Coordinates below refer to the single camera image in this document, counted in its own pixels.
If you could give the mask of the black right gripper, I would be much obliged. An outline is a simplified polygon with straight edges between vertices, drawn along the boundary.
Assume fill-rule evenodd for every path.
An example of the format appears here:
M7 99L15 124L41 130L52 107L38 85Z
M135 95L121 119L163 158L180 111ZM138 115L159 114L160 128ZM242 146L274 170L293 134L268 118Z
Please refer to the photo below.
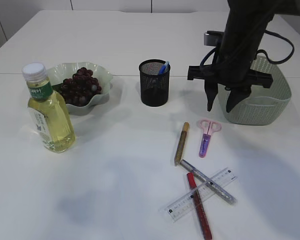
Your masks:
M210 112L214 100L218 94L218 85L230 89L226 102L226 112L232 109L242 100L250 96L250 87L261 86L269 89L273 83L273 77L269 73L263 73L253 69L236 68L229 65L217 70L217 61L206 64L207 58L202 59L200 65L189 66L187 80L195 79L204 81L204 90L207 97L207 111Z

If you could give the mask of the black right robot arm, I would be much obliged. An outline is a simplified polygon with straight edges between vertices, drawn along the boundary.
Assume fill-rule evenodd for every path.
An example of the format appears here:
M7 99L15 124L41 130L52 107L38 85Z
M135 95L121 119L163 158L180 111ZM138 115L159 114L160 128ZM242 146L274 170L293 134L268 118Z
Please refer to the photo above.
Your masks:
M211 111L218 94L218 86L223 85L230 92L226 102L226 112L252 93L252 86L269 89L273 77L251 69L258 54L268 56L259 49L264 34L292 42L276 32L267 30L274 15L300 16L300 0L230 0L229 14L224 31L206 32L205 45L213 49L202 59L200 65L188 68L188 80L204 80L207 97L207 111Z

